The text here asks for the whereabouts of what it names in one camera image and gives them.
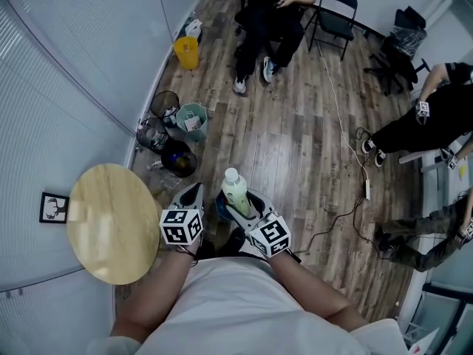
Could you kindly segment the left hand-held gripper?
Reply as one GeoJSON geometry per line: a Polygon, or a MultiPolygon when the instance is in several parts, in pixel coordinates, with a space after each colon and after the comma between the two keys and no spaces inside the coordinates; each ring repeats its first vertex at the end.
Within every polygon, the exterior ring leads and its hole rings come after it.
{"type": "Polygon", "coordinates": [[[160,230],[167,245],[191,245],[202,234],[203,198],[203,183],[193,183],[173,197],[171,205],[179,209],[163,210],[160,230]]]}

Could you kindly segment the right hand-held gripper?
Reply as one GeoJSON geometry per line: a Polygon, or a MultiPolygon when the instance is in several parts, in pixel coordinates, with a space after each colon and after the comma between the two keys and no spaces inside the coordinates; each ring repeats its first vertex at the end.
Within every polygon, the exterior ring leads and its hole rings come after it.
{"type": "Polygon", "coordinates": [[[265,257],[273,257],[288,250],[291,233],[281,215],[269,214],[274,210],[272,200],[255,189],[248,189],[247,197],[262,218],[256,215],[247,217],[228,204],[223,205],[223,217],[243,229],[250,244],[265,257]]]}

